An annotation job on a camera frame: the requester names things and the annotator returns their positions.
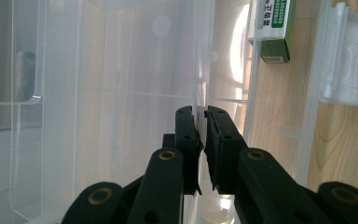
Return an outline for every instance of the green box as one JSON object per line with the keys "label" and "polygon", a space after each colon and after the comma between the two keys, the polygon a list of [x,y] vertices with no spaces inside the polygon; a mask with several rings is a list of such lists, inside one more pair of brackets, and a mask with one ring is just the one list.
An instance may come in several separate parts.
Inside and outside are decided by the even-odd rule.
{"label": "green box", "polygon": [[[295,21],[296,0],[265,1],[263,19],[261,58],[265,63],[290,62],[292,30]],[[251,20],[255,19],[255,4]],[[249,29],[249,41],[254,39],[254,27]]]}

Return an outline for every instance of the screw hole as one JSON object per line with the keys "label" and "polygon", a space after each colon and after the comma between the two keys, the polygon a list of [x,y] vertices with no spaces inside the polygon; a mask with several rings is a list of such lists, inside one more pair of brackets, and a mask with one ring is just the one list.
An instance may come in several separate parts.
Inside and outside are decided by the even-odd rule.
{"label": "screw hole", "polygon": [[170,161],[175,158],[175,153],[173,153],[172,151],[163,151],[159,153],[159,158],[164,161]]}
{"label": "screw hole", "polygon": [[89,203],[98,205],[105,203],[112,197],[113,191],[109,188],[96,189],[89,196]]}
{"label": "screw hole", "polygon": [[158,211],[151,211],[146,213],[145,222],[146,223],[159,223],[162,220],[162,213]]}
{"label": "screw hole", "polygon": [[248,157],[251,158],[252,160],[255,160],[255,161],[262,161],[262,160],[264,160],[266,158],[264,156],[264,154],[262,152],[259,152],[259,151],[250,151],[250,152],[248,152]]}
{"label": "screw hole", "polygon": [[342,201],[343,203],[349,204],[357,204],[358,203],[358,196],[353,193],[351,190],[344,189],[344,188],[333,188],[331,190],[334,197],[338,200]]}

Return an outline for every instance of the wooden surface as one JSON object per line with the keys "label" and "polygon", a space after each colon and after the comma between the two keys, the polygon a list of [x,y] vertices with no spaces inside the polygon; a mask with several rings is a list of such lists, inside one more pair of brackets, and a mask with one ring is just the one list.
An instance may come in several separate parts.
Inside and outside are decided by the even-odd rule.
{"label": "wooden surface", "polygon": [[[358,11],[358,0],[348,0]],[[289,64],[261,62],[255,99],[251,147],[268,150],[292,176],[296,175],[300,127],[310,75],[315,19],[297,13]],[[319,104],[310,158],[308,187],[328,181],[358,188],[358,107]]]}
{"label": "wooden surface", "polygon": [[[358,12],[358,0],[346,2]],[[309,187],[332,180],[358,188],[358,107],[319,104]]]}

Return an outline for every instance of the transparent plastic box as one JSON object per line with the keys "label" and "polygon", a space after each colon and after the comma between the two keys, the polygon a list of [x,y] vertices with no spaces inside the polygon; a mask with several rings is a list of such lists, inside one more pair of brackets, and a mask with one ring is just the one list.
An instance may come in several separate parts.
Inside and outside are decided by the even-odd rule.
{"label": "transparent plastic box", "polygon": [[[280,69],[298,76],[274,77],[279,65],[259,62],[262,18],[250,20],[264,1],[0,0],[0,43],[10,43],[0,49],[0,223],[58,223],[89,185],[129,184],[186,105],[202,138],[206,106],[224,108],[250,147],[306,185],[326,2],[297,0],[309,10],[295,24],[310,29],[295,27],[293,60]],[[279,101],[265,88],[281,88]],[[285,101],[293,89],[302,94]],[[205,162],[185,223],[240,223],[233,196],[212,192]]]}

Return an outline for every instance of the small cardboard box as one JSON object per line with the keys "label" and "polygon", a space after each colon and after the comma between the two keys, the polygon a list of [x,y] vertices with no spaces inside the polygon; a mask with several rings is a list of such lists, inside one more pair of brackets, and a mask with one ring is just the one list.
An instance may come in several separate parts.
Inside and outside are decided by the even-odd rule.
{"label": "small cardboard box", "polygon": [[[288,63],[295,21],[296,0],[263,0],[264,11],[261,32],[261,58],[266,63]],[[253,4],[251,20],[255,20],[256,3]],[[253,43],[255,28],[249,28],[249,41]]]}

